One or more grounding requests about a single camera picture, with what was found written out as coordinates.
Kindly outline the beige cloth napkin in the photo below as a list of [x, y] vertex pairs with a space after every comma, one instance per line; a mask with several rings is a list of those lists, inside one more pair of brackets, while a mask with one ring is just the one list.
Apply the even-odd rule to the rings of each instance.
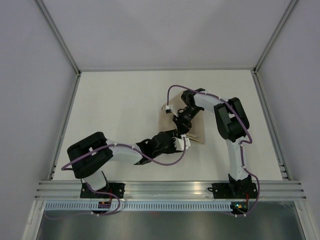
[[[175, 112], [179, 109], [184, 109], [187, 105], [181, 99], [182, 91], [179, 92], [176, 96], [169, 100], [169, 105], [172, 105]], [[173, 122], [173, 113], [165, 113], [166, 103], [164, 103], [159, 112], [158, 119], [158, 131], [164, 132], [173, 130], [176, 128], [175, 123]], [[203, 111], [201, 110], [192, 120], [191, 120], [191, 129], [186, 134], [187, 137], [195, 142], [200, 144], [205, 144], [205, 129], [204, 129], [204, 119]]]

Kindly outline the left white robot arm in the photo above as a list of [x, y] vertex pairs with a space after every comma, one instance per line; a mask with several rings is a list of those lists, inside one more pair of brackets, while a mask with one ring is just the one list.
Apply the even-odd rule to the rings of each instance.
[[61, 170], [73, 171], [75, 178], [84, 180], [94, 195], [104, 198], [109, 193], [108, 180], [102, 170], [106, 163], [173, 166], [183, 159], [189, 146], [187, 136], [178, 134], [175, 129], [159, 132], [151, 139], [134, 144], [115, 142], [98, 131], [67, 149], [69, 163]]

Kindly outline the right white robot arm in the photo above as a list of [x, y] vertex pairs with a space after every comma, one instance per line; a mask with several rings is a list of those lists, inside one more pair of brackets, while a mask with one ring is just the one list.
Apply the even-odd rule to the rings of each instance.
[[239, 198], [244, 195], [252, 184], [245, 164], [244, 143], [251, 144], [252, 137], [248, 129], [249, 120], [241, 101], [237, 97], [224, 100], [206, 93], [203, 88], [186, 89], [181, 99], [186, 105], [173, 117], [179, 134], [186, 134], [192, 128], [192, 120], [200, 111], [210, 111], [215, 116], [220, 136], [226, 141], [230, 172], [228, 174], [228, 192]]

